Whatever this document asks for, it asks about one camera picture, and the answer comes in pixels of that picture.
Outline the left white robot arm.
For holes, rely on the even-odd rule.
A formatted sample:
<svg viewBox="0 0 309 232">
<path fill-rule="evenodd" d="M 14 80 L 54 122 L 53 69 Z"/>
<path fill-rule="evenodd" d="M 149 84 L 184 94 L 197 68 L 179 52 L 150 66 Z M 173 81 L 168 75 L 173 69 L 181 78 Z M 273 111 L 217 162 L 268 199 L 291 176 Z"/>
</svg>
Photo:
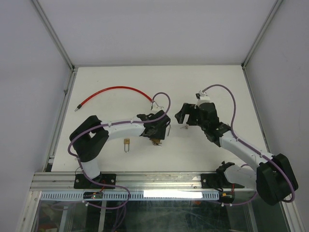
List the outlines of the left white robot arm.
<svg viewBox="0 0 309 232">
<path fill-rule="evenodd" d="M 86 174 L 84 182 L 91 188 L 100 185 L 97 156 L 108 141 L 140 136 L 164 140 L 169 124 L 170 118 L 163 110 L 148 115 L 138 114 L 129 121 L 105 124 L 96 115 L 88 117 L 69 136 L 70 146 L 76 151 L 75 156 Z"/>
</svg>

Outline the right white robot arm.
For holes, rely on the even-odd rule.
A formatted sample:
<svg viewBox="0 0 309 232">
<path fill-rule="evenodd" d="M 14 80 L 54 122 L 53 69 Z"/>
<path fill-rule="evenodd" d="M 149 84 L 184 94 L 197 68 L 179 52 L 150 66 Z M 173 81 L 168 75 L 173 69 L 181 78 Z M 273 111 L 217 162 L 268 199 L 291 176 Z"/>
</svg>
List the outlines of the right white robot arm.
<svg viewBox="0 0 309 232">
<path fill-rule="evenodd" d="M 295 199 L 298 183 L 284 154 L 263 152 L 237 137 L 231 126 L 219 120 L 212 102 L 184 103 L 175 118 L 182 124 L 185 116 L 189 116 L 188 126 L 199 126 L 210 142 L 233 153 L 245 163 L 241 167 L 227 162 L 217 168 L 216 183 L 219 186 L 238 184 L 253 189 L 269 205 Z"/>
</svg>

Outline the silver key pair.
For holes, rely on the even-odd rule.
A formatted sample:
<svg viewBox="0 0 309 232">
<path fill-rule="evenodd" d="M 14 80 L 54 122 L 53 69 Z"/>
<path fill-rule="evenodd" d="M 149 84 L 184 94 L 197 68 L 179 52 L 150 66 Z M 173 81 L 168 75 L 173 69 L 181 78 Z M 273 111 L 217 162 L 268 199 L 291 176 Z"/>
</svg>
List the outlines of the silver key pair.
<svg viewBox="0 0 309 232">
<path fill-rule="evenodd" d="M 151 102 L 151 110 L 164 110 L 163 106 L 158 105 L 155 101 Z"/>
</svg>

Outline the silver key bunch front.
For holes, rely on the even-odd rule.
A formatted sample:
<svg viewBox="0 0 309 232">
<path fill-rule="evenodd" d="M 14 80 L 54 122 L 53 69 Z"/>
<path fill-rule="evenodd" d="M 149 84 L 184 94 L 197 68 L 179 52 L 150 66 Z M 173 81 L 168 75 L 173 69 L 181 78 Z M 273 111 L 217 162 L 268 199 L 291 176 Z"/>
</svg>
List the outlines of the silver key bunch front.
<svg viewBox="0 0 309 232">
<path fill-rule="evenodd" d="M 157 143 L 157 142 L 154 142 L 154 141 L 152 141 L 152 144 L 153 144 L 154 146 L 159 146 L 159 147 L 161 147 L 161 146 L 162 146 L 162 144 L 161 144 L 161 143 Z"/>
</svg>

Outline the red cable lock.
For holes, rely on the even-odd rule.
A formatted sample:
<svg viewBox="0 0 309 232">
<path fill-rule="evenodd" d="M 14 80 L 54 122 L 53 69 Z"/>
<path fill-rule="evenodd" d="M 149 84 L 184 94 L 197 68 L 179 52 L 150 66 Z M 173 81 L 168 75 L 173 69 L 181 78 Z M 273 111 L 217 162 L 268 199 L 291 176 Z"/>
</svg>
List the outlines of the red cable lock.
<svg viewBox="0 0 309 232">
<path fill-rule="evenodd" d="M 117 96 L 121 93 L 128 93 L 128 92 L 134 92 L 135 94 L 138 94 L 140 96 L 143 96 L 146 98 L 149 102 L 152 102 L 152 98 L 146 94 L 145 92 L 134 88 L 134 87 L 129 87 L 129 86 L 112 86 L 112 87 L 106 87 L 103 89 L 100 89 L 94 93 L 92 93 L 90 96 L 85 98 L 83 101 L 81 101 L 76 107 L 75 107 L 75 112 L 79 111 L 85 104 L 90 102 L 92 99 L 96 98 L 99 95 L 109 95 L 109 96 Z"/>
</svg>

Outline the large brass padlock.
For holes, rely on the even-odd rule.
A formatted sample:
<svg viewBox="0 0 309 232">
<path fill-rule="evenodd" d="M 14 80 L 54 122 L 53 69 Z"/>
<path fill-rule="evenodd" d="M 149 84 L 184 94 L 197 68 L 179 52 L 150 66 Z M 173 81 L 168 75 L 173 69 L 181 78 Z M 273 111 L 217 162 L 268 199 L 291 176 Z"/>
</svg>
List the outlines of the large brass padlock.
<svg viewBox="0 0 309 232">
<path fill-rule="evenodd" d="M 150 137 L 150 141 L 161 143 L 161 141 L 164 140 L 166 136 L 169 136 L 170 130 L 171 125 L 167 124 L 166 127 L 159 129 L 154 135 L 152 135 Z"/>
</svg>

